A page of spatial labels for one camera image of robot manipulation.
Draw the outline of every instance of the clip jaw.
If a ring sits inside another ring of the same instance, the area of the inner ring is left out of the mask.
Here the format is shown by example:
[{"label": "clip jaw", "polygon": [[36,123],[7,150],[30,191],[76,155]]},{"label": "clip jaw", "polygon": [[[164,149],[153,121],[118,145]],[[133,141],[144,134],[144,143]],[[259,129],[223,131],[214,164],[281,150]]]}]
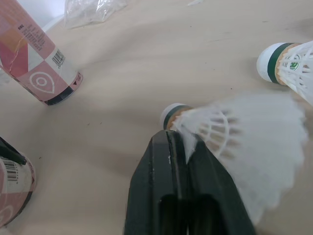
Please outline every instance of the clip jaw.
[{"label": "clip jaw", "polygon": [[160,131],[132,177],[124,235],[187,234],[255,231],[233,180],[204,142],[187,164],[180,134]]}]

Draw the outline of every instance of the shuttlecock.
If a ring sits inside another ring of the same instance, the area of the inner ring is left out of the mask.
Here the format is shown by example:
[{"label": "shuttlecock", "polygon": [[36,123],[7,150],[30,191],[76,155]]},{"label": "shuttlecock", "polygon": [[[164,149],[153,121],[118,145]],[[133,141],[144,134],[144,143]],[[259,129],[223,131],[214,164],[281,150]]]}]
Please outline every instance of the shuttlecock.
[{"label": "shuttlecock", "polygon": [[232,176],[254,224],[293,186],[304,161],[303,121],[304,112],[284,93],[242,95],[197,109],[173,104],[160,118],[164,129],[181,133],[187,161],[195,134],[204,140]]},{"label": "shuttlecock", "polygon": [[289,86],[313,105],[313,41],[271,45],[260,54],[257,70],[266,81]]}]

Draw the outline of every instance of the plastic bag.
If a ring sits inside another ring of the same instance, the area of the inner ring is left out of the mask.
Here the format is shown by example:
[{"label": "plastic bag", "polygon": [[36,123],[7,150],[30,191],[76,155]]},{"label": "plastic bag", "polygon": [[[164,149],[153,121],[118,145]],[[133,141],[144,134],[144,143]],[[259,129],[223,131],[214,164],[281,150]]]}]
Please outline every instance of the plastic bag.
[{"label": "plastic bag", "polygon": [[75,28],[104,22],[127,6],[126,0],[66,0],[65,27]]},{"label": "plastic bag", "polygon": [[10,76],[7,75],[2,69],[0,69],[0,86],[5,83],[9,83],[10,80]]}]

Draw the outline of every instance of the wooden table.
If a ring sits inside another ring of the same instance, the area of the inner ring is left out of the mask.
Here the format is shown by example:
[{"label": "wooden table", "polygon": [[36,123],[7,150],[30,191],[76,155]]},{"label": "wooden table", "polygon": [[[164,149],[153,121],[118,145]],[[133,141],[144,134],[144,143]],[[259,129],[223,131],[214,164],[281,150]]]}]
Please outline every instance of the wooden table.
[{"label": "wooden table", "polygon": [[[0,87],[0,134],[38,178],[14,235],[120,235],[130,178],[162,110],[258,89],[256,59],[277,42],[313,38],[313,1],[131,0],[105,23],[49,35],[84,75],[65,102],[45,107],[12,81]],[[269,235],[313,231],[312,147],[296,185],[265,214]]]}]

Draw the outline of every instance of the eye symbol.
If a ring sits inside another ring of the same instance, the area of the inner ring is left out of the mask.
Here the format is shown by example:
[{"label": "eye symbol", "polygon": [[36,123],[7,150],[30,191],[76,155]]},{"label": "eye symbol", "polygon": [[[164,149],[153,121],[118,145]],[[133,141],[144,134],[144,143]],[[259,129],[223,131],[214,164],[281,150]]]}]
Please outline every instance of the eye symbol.
[{"label": "eye symbol", "polygon": [[29,80],[37,90],[54,94],[54,82],[49,74],[45,72],[36,72],[30,76]]}]

